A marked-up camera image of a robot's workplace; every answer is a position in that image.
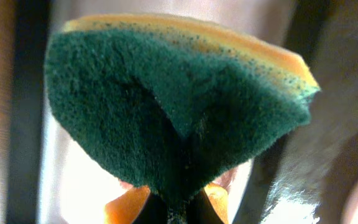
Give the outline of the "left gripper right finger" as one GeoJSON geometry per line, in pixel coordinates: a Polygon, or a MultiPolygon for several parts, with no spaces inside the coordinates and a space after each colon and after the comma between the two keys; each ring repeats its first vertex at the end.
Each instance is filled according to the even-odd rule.
{"type": "Polygon", "coordinates": [[[186,206],[187,224],[223,224],[204,190],[200,190],[186,206]]]}

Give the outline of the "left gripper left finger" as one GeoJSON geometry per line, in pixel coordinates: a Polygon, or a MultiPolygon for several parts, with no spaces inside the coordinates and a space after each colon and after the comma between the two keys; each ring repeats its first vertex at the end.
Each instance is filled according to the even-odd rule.
{"type": "Polygon", "coordinates": [[[155,194],[150,194],[132,224],[167,224],[166,203],[155,194]]]}

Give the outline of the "green and yellow sponge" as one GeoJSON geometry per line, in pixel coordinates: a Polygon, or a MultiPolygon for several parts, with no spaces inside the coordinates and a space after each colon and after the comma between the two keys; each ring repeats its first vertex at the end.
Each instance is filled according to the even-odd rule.
{"type": "Polygon", "coordinates": [[[167,223],[226,171],[310,121],[319,85],[301,56],[212,22],[161,14],[68,21],[44,75],[52,114],[87,155],[132,189],[109,217],[138,216],[150,194],[167,223]]]}

